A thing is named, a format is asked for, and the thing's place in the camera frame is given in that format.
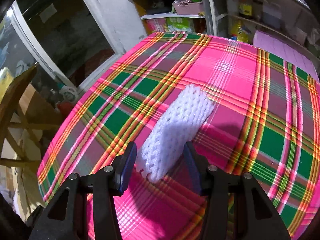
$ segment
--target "yellow bottle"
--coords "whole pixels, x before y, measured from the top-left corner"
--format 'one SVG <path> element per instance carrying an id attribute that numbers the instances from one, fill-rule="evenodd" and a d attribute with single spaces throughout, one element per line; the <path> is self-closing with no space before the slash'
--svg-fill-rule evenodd
<path id="1" fill-rule="evenodd" d="M 243 22 L 241 20 L 238 20 L 235 22 L 231 29 L 231 39 L 235 41 L 241 41 L 248 43 L 249 42 L 249 36 L 247 33 L 242 29 Z"/>
<path id="2" fill-rule="evenodd" d="M 252 18 L 252 2 L 250 0 L 240 0 L 239 14 L 247 19 Z"/>

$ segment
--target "white wall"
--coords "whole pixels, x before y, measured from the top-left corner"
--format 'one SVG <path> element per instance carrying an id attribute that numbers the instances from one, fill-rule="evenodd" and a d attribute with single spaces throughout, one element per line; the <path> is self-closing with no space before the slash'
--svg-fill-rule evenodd
<path id="1" fill-rule="evenodd" d="M 134 5 L 128 0 L 97 0 L 99 10 L 114 40 L 125 51 L 147 36 Z"/>

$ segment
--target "metal screw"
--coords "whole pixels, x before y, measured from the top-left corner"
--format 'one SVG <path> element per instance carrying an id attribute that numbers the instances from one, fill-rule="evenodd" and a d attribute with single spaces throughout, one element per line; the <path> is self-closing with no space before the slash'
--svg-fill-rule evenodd
<path id="1" fill-rule="evenodd" d="M 218 170 L 218 167 L 216 165 L 210 165 L 208 167 L 209 171 L 217 171 Z"/>
<path id="2" fill-rule="evenodd" d="M 249 173 L 249 172 L 245 172 L 245 173 L 243 174 L 243 176 L 244 176 L 246 179 L 251 179 L 251 178 L 252 178 L 252 175 L 251 175 L 251 173 Z"/>
<path id="3" fill-rule="evenodd" d="M 113 167 L 112 166 L 105 166 L 104 168 L 103 168 L 103 170 L 105 171 L 105 172 L 110 172 L 110 171 L 112 171 L 113 170 Z"/>
<path id="4" fill-rule="evenodd" d="M 71 173 L 69 175 L 69 179 L 76 179 L 78 177 L 78 175 L 76 173 Z"/>

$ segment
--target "white bottle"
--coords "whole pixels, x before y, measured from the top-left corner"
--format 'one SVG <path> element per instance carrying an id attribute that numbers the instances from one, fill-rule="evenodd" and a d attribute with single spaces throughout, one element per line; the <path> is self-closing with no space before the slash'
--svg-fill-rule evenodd
<path id="1" fill-rule="evenodd" d="M 227 0 L 228 14 L 238 15 L 239 13 L 239 0 Z"/>

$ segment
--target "red object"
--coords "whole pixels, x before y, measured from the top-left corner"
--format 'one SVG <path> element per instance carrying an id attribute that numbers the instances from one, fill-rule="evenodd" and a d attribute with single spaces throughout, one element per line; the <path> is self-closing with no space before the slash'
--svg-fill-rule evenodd
<path id="1" fill-rule="evenodd" d="M 74 105 L 68 101 L 63 101 L 57 104 L 57 108 L 60 110 L 64 119 L 66 119 L 66 117 L 71 113 L 72 109 L 74 108 Z"/>

